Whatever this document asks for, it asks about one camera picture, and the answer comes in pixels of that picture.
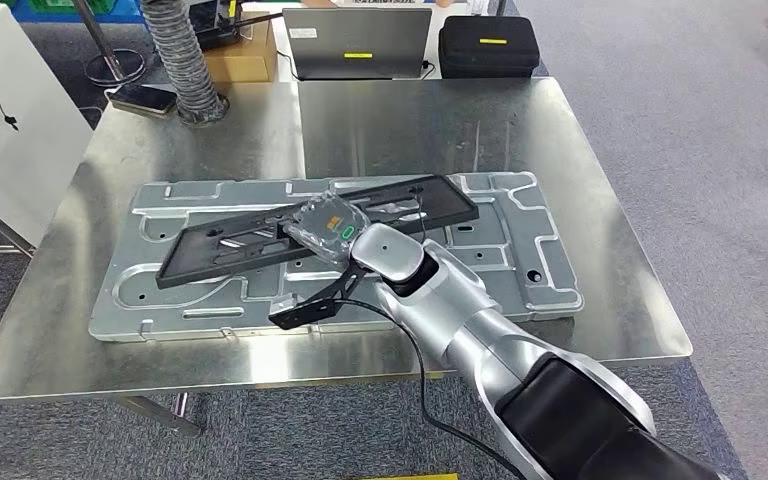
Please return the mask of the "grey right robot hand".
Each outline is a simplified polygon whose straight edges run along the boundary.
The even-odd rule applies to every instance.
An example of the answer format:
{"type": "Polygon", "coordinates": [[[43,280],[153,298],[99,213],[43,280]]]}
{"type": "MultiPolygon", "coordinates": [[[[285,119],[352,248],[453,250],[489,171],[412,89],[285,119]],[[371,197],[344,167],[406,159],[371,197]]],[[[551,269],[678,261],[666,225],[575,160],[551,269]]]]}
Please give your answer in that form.
{"type": "Polygon", "coordinates": [[[330,191],[303,202],[281,222],[284,233],[338,270],[348,267],[353,243],[370,225],[366,213],[330,191]]]}

